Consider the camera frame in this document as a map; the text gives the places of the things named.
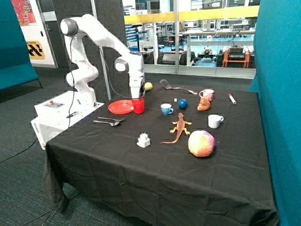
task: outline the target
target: red marker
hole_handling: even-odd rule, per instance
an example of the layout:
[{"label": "red marker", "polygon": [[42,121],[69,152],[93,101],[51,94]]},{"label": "red marker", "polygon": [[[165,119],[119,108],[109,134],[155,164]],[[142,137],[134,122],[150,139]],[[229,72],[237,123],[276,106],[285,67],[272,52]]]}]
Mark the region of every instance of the red marker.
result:
[{"label": "red marker", "polygon": [[232,103],[235,105],[236,104],[236,101],[235,99],[233,98],[233,96],[231,94],[229,94],[229,97],[230,97],[230,100],[232,101]]}]

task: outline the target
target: gray carpet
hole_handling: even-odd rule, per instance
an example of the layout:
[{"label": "gray carpet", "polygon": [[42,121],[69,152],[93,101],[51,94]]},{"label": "gray carpet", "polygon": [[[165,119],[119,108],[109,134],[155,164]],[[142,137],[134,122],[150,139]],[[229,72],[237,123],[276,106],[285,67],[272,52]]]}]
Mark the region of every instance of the gray carpet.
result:
[{"label": "gray carpet", "polygon": [[[37,81],[33,81],[0,92],[0,225],[21,226],[31,221],[26,225],[41,226],[52,209],[42,190],[44,151],[37,141],[28,150],[20,152],[36,140],[30,124],[37,116],[34,105],[72,88],[65,81],[67,69],[35,69],[43,89]],[[247,90],[251,83],[251,80],[243,79],[146,74],[146,81],[158,83],[161,79],[173,85],[242,91]],[[52,211],[45,225],[148,225],[139,219],[124,217],[81,194],[77,195],[78,191],[68,184],[64,185],[64,191],[69,198],[74,197],[67,211],[64,214]]]}]

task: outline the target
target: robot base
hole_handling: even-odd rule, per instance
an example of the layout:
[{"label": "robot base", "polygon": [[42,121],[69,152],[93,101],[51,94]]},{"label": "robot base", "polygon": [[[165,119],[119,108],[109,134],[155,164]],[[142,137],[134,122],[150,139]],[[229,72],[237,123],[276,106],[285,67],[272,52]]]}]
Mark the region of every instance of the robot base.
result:
[{"label": "robot base", "polygon": [[70,114],[75,114],[70,118],[67,116],[73,99],[73,91],[68,91],[34,106],[38,117],[32,120],[31,124],[43,150],[45,150],[46,142],[104,105],[104,103],[97,103],[95,107],[82,107],[78,96],[79,93],[74,92]]}]

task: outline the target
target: red cup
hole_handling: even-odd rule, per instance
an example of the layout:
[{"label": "red cup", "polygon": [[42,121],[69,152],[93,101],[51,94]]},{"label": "red cup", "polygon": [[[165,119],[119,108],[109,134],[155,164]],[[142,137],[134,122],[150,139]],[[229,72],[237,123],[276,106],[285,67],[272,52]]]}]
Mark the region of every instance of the red cup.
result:
[{"label": "red cup", "polygon": [[132,104],[136,114],[141,114],[144,111],[144,99],[142,97],[139,99],[132,99]]}]

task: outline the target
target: marker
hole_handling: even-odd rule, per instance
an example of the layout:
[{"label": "marker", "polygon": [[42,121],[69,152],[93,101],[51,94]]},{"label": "marker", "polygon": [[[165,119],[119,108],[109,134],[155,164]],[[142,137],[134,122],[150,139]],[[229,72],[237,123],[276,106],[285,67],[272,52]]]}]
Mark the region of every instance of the marker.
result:
[{"label": "marker", "polygon": [[231,94],[229,94],[229,97],[230,97],[230,100],[232,101],[232,103],[235,105],[236,104],[236,101],[235,99],[233,98],[233,96]]},{"label": "marker", "polygon": [[68,115],[66,118],[71,118],[73,117],[74,115],[77,115],[79,112],[73,112],[71,115]]}]

